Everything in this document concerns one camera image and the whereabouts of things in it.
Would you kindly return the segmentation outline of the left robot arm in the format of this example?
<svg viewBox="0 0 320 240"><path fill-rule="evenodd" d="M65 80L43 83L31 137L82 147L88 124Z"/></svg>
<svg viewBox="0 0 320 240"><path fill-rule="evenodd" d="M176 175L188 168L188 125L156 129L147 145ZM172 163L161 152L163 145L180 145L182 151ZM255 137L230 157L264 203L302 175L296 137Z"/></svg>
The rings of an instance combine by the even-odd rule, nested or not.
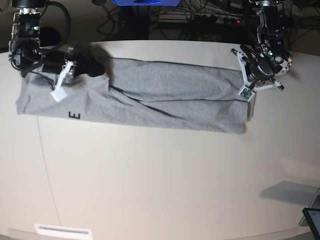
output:
<svg viewBox="0 0 320 240"><path fill-rule="evenodd" d="M249 60L249 81L273 81L288 72L293 57L285 48L282 0L247 0L243 17L252 49L243 51Z"/></svg>

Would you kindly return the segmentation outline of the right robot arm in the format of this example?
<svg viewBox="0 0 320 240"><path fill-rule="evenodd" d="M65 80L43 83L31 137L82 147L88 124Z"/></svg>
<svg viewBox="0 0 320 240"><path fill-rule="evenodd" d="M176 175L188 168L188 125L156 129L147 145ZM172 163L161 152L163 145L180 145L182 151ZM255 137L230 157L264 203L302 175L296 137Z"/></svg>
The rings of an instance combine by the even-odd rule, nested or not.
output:
<svg viewBox="0 0 320 240"><path fill-rule="evenodd" d="M52 0L12 0L11 6L18 11L13 15L11 39L8 43L9 61L24 78L29 73L55 74L62 83L70 84L80 75L98 77L105 67L88 48L70 45L62 50L71 31L71 17L67 8ZM39 9L49 6L59 8L65 17L65 33L62 39L50 48L41 47L41 18Z"/></svg>

